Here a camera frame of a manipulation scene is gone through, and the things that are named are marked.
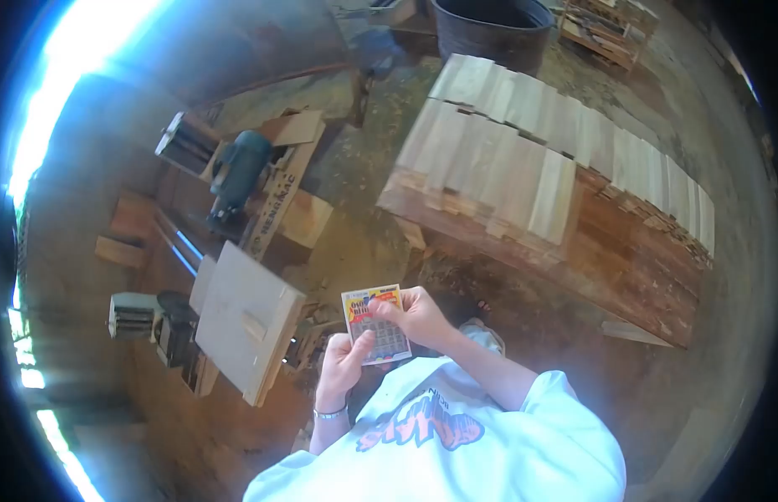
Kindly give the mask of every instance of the scratched area on ticket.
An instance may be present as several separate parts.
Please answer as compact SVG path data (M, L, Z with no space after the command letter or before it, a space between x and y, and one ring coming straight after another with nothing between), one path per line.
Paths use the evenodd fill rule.
M375 346L361 365L377 365L382 362L400 361L411 357L411 345L400 327L388 320L374 319L370 314L367 305L373 298L389 301L403 308L399 284L371 287L370 289L341 294L344 319L347 321L347 333L349 333L353 343L367 329L375 332Z

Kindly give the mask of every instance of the stack of wooden planks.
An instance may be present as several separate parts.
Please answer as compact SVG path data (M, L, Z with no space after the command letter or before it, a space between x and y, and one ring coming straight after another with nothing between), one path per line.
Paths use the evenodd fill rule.
M559 261L575 162L486 117L426 101L397 159L401 182L426 205L466 215Z
M656 148L533 77L453 55L377 205L407 235L422 227L417 246L532 272L636 326L640 341L690 342L714 248L709 197Z
M523 137L515 140L515 135ZM422 149L427 137L433 138L431 144ZM537 150L532 143L545 148ZM450 149L440 154L440 146ZM668 234L687 248L699 266L711 266L715 249L714 205L705 190L672 158L617 127L597 110L560 95L532 76L512 72L489 59L453 55L429 93L398 158L398 167L417 173L412 176L416 182L421 182L421 176L432 175L425 181L425 190L433 204L442 198L445 209L452 206L453 197L447 196L448 191L460 193L460 184L464 184L469 202L467 210L461 212L477 211L477 207L471 206L475 203L483 203L485 212L486 200L498 197L491 190L491 182L490 188L482 191L485 176L481 166L487 163L484 157L488 154L481 157L483 163L473 163L478 170L465 161L465 153L480 156L479 152L484 151L494 156L506 155L509 160L535 152L530 154L535 164L540 162L540 155L547 156L549 162L557 162L553 153L561 154L575 163L575 167L565 164L570 167L564 169L575 169L577 179L590 191L614 201L645 225ZM410 166L411 158L419 165ZM505 211L501 208L498 215L493 214L495 220L501 220L497 222L500 227L510 223L511 216ZM512 223L523 224L519 218ZM491 233L497 233L498 225L488 225Z

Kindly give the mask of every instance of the wooden scrap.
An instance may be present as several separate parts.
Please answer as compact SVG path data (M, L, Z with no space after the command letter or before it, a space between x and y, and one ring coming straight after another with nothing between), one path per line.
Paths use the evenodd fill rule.
M152 235L155 205L151 198L122 190L110 231L117 236L146 239Z
M114 264L132 268L140 268L144 262L143 248L104 236L95 240L95 255Z
M314 141L321 120L321 110L308 110L266 120L257 130L272 146L299 145Z
M409 246L415 249L426 248L423 231L419 228L419 225L399 216L395 216L394 221L397 222L397 225L400 227L403 235L406 236L406 240L408 241Z
M313 249L334 207L305 190L297 190L277 231L300 246Z

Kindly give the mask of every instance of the bright light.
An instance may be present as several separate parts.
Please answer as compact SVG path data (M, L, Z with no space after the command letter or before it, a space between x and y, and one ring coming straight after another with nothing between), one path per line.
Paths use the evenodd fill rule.
M65 472L68 473L68 477L71 478L82 498L86 502L103 502L104 499L95 490L79 459L68 450L68 443L62 436L62 432L59 431L59 423L57 422L57 417L54 416L54 412L51 410L40 410L37 416L43 431L46 433L48 442L51 443L51 447L57 452L57 457L65 466Z
M19 208L29 180L42 165L51 132L80 77L101 68L164 0L76 0L43 48L40 89L29 99L15 151L9 194Z
M44 389L46 382L37 369L21 368L21 383L28 389Z

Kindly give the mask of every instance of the silver bracelet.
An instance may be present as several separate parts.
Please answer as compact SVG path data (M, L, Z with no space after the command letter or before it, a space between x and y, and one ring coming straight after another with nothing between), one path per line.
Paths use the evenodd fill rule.
M336 413L319 413L316 411L316 408L313 409L314 418L321 418L322 420L333 420L335 417L344 415L345 413L347 413L347 405L344 405L344 407L338 410Z

